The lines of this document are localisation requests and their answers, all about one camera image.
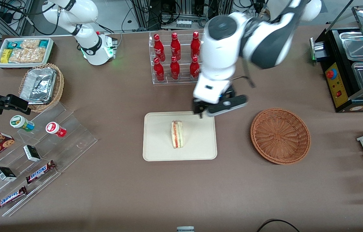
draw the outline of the brown table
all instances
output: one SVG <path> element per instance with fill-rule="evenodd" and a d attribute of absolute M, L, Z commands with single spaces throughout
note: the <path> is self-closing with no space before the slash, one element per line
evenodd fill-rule
<path fill-rule="evenodd" d="M 308 63 L 310 37 L 301 26 L 278 67 L 250 67 L 257 88 L 234 82 L 249 104 L 215 118 L 214 160 L 146 162 L 143 120 L 149 112 L 189 111 L 193 85 L 154 86 L 148 33 L 125 34 L 117 58 L 92 66 L 73 37 L 54 37 L 52 63 L 65 76 L 62 102 L 99 141 L 11 217 L 3 231 L 255 231 L 279 218 L 307 231 L 363 231 L 363 113 L 334 113 L 319 66 Z M 0 69 L 0 93 L 17 94 L 25 70 Z M 241 62 L 237 75 L 242 74 Z M 307 124 L 312 146 L 290 166 L 263 159 L 249 140 L 261 110 L 282 107 Z M 0 116 L 0 131 L 14 133 Z M 272 223 L 264 231 L 293 231 Z"/>

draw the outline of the empty wicker basket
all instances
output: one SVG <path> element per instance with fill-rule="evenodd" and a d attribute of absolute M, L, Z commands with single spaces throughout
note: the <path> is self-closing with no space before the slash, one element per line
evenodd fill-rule
<path fill-rule="evenodd" d="M 36 113 L 41 113 L 45 109 L 47 109 L 51 106 L 55 106 L 60 101 L 61 95 L 63 94 L 64 77 L 63 77 L 63 74 L 60 72 L 60 69 L 58 69 L 58 67 L 52 63 L 46 63 L 45 65 L 40 65 L 40 66 L 34 67 L 33 69 L 43 69 L 43 68 L 52 68 L 52 69 L 56 70 L 57 76 L 56 76 L 56 82 L 54 84 L 54 90 L 52 93 L 51 102 L 47 105 L 29 105 L 28 106 L 31 109 L 31 111 L 36 112 Z M 18 88 L 18 94 L 20 94 L 21 90 L 23 89 L 24 81 L 26 80 L 26 76 L 27 76 L 27 73 L 24 75 L 24 78 L 21 81 L 20 87 Z"/>
<path fill-rule="evenodd" d="M 294 113 L 280 108 L 260 112 L 250 136 L 256 150 L 277 164 L 293 164 L 309 152 L 311 137 L 306 124 Z"/>

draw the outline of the yellow snack box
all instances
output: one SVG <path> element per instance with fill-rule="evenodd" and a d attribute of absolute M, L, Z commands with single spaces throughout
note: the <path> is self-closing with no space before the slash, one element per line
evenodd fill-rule
<path fill-rule="evenodd" d="M 11 56 L 12 51 L 12 49 L 4 49 L 2 57 L 0 59 L 0 63 L 8 63 L 8 59 Z"/>

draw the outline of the red bottle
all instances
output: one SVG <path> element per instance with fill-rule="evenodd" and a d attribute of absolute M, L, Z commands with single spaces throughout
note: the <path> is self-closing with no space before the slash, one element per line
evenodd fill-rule
<path fill-rule="evenodd" d="M 190 64 L 190 79 L 192 81 L 197 81 L 197 78 L 199 77 L 199 63 L 197 63 L 197 57 L 194 56 L 192 59 L 192 63 Z"/>
<path fill-rule="evenodd" d="M 172 71 L 173 80 L 178 80 L 180 78 L 180 65 L 177 62 L 177 58 L 172 56 L 172 63 L 170 64 L 170 70 Z"/>
<path fill-rule="evenodd" d="M 191 53 L 190 56 L 193 59 L 194 56 L 199 57 L 200 54 L 200 40 L 199 40 L 199 32 L 193 32 L 193 40 L 190 44 Z"/>
<path fill-rule="evenodd" d="M 177 60 L 180 60 L 182 58 L 182 53 L 180 49 L 180 41 L 177 38 L 177 33 L 172 33 L 172 43 L 170 44 L 170 48 L 172 50 L 172 56 L 175 56 Z"/>
<path fill-rule="evenodd" d="M 155 34 L 153 38 L 154 38 L 154 52 L 156 54 L 156 57 L 158 57 L 161 62 L 164 62 L 166 60 L 166 56 L 164 54 L 163 43 L 160 41 L 160 36 L 158 34 Z"/>
<path fill-rule="evenodd" d="M 157 57 L 154 58 L 153 69 L 154 69 L 154 73 L 157 78 L 157 81 L 163 82 L 164 81 L 164 69 L 163 69 L 163 65 L 160 64 L 160 60 Z"/>

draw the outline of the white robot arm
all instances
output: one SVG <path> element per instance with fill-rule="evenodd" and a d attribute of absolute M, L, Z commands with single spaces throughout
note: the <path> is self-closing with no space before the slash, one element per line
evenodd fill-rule
<path fill-rule="evenodd" d="M 52 0 L 44 2 L 42 9 L 55 4 L 44 17 L 72 34 L 81 46 L 84 57 L 92 65 L 101 65 L 115 58 L 117 40 L 98 35 L 89 24 L 96 22 L 98 9 L 91 0 Z"/>
<path fill-rule="evenodd" d="M 293 35 L 307 4 L 320 0 L 291 0 L 272 22 L 247 18 L 234 12 L 216 16 L 205 26 L 201 48 L 203 63 L 193 92 L 193 111 L 216 116 L 247 104 L 245 95 L 236 96 L 230 78 L 236 70 L 238 57 L 261 69 L 279 65 L 289 52 Z"/>

